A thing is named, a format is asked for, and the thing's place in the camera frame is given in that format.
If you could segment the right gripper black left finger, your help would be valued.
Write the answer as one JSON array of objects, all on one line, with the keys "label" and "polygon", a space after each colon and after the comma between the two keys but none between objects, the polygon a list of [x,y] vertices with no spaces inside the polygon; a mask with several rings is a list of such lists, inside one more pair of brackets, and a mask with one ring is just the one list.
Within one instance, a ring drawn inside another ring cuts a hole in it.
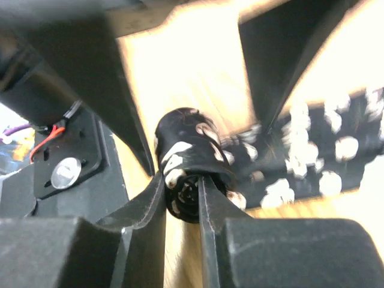
[{"label": "right gripper black left finger", "polygon": [[126,205],[83,218],[1,220],[2,287],[162,287],[164,178],[157,173]]}]

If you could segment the black floral tie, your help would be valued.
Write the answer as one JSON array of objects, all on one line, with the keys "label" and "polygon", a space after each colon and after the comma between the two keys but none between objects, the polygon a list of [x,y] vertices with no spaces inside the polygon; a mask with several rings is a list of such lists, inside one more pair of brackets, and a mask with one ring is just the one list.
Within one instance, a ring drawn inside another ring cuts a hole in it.
[{"label": "black floral tie", "polygon": [[317,107],[297,103],[267,133],[254,124],[223,138],[197,109],[179,108],[161,118],[154,141],[167,208],[189,223],[199,220],[202,175],[242,210],[334,196],[376,180],[371,164],[383,162],[383,89]]}]

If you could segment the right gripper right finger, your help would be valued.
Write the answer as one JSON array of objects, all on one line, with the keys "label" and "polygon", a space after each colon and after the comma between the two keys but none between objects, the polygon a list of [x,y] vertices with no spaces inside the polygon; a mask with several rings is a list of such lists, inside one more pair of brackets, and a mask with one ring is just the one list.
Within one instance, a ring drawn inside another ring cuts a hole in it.
[{"label": "right gripper right finger", "polygon": [[204,287],[382,287],[371,236],[343,218],[256,219],[199,179]]}]

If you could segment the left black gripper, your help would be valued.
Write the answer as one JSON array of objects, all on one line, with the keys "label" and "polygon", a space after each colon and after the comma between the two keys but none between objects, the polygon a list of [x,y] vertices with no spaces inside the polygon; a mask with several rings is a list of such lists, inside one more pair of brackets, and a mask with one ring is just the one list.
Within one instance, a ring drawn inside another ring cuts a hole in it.
[{"label": "left black gripper", "polygon": [[139,14],[139,1],[2,1],[1,101],[36,127],[86,106],[154,175],[116,43]]}]

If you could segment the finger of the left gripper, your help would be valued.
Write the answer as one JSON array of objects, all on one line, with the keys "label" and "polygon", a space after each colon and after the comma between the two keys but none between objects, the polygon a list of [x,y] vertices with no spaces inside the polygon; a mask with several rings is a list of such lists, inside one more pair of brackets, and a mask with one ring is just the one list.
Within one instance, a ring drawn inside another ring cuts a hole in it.
[{"label": "finger of the left gripper", "polygon": [[356,1],[287,1],[239,24],[254,113],[267,133],[303,72]]}]

